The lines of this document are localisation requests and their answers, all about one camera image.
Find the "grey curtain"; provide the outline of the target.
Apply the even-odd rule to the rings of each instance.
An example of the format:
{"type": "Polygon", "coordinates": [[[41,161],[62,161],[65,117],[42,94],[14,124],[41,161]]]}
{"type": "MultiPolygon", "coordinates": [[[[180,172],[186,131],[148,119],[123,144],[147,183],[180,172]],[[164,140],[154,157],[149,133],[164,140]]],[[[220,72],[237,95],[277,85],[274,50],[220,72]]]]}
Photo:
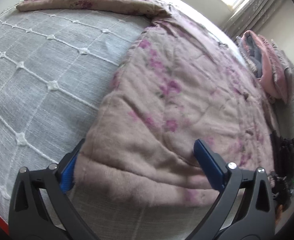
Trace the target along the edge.
{"type": "Polygon", "coordinates": [[[244,0],[221,29],[233,41],[247,30],[258,31],[283,2],[284,0],[244,0]]]}

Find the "grey tufted bedspread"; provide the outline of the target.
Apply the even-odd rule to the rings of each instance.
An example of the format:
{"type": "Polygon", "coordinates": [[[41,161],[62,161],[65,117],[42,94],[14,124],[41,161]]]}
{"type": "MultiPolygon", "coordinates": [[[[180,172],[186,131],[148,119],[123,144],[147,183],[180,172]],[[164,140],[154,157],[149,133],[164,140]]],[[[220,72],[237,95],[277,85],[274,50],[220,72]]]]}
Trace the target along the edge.
{"type": "MultiPolygon", "coordinates": [[[[231,40],[183,1],[166,0],[214,38],[231,40]]],[[[85,137],[109,82],[150,21],[111,12],[56,10],[0,15],[0,220],[8,222],[19,168],[47,168],[85,137]]],[[[72,204],[101,239],[182,239],[206,209],[129,209],[73,188],[72,204]]]]}

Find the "pink grey folded blanket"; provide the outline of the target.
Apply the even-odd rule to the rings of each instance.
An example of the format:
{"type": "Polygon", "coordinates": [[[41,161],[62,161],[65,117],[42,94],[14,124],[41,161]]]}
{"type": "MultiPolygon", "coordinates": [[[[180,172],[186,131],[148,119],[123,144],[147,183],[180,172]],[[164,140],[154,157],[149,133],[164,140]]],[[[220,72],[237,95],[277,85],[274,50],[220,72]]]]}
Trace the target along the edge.
{"type": "Polygon", "coordinates": [[[291,61],[277,44],[254,31],[247,30],[237,37],[239,51],[248,68],[258,79],[269,97],[282,100],[286,105],[294,94],[291,61]]]}

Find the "pink floral quilted garment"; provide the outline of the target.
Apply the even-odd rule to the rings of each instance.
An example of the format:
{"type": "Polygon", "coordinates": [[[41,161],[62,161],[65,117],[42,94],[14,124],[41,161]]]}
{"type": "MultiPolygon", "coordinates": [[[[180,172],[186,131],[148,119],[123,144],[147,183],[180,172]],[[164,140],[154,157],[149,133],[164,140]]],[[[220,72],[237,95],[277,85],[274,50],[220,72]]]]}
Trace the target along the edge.
{"type": "Polygon", "coordinates": [[[17,9],[91,9],[146,15],[80,150],[74,181],[140,206],[207,206],[218,193],[193,146],[226,162],[274,168],[265,93],[233,53],[157,0],[24,0],[17,9]]]}

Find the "black clothing pile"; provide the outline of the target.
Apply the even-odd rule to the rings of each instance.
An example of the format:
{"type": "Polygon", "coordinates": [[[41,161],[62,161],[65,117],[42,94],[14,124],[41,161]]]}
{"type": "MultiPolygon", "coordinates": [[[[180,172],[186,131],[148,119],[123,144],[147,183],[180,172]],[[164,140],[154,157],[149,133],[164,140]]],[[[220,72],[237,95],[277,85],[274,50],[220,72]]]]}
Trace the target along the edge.
{"type": "Polygon", "coordinates": [[[294,138],[279,137],[273,131],[270,140],[274,160],[274,170],[270,173],[274,181],[273,199],[276,207],[281,205],[283,211],[286,211],[291,205],[294,191],[294,138]]]}

